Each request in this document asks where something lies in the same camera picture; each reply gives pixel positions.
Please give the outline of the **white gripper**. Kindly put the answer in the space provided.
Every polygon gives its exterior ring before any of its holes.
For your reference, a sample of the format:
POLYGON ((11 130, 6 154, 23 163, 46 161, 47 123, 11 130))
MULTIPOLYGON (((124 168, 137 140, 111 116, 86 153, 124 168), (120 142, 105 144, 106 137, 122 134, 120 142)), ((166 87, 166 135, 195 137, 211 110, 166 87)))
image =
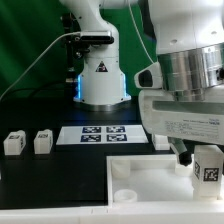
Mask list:
POLYGON ((168 92, 144 89, 139 109, 148 133, 169 137, 180 165, 192 163, 182 139, 224 145, 224 89, 207 89, 205 100, 195 102, 174 101, 168 92))

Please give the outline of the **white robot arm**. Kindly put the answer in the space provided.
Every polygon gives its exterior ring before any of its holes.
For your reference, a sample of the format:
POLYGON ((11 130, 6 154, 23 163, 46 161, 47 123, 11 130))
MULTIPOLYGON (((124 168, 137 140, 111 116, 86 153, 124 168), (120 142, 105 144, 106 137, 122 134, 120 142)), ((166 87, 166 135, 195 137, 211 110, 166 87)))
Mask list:
POLYGON ((60 0, 75 16, 84 57, 80 101, 109 108, 127 100, 119 68, 119 33, 100 12, 137 4, 156 59, 135 77, 140 116, 167 137, 182 165, 187 140, 224 145, 224 0, 60 0))

